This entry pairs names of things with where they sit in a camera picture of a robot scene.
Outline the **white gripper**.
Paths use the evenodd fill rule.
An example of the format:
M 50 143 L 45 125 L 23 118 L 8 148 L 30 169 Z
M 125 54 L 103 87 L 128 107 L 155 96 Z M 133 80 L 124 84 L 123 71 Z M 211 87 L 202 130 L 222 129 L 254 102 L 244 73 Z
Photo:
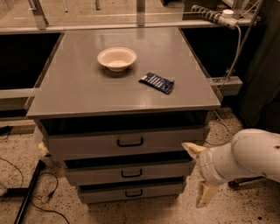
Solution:
M 181 145 L 191 158 L 197 159 L 199 174 L 205 181 L 199 182 L 196 207 L 206 207 L 218 192 L 218 186 L 230 181 L 228 175 L 223 171 L 230 160 L 230 146 L 206 148 L 195 143 L 182 143 Z

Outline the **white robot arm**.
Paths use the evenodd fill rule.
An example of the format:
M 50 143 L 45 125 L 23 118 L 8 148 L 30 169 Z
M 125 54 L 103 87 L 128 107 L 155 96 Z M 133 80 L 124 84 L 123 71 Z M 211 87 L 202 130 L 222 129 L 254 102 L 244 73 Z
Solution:
M 199 182 L 196 207 L 206 207 L 219 186 L 236 179 L 264 177 L 280 182 L 280 135 L 262 129 L 243 129 L 229 143 L 204 147 L 182 143 L 196 161 Z

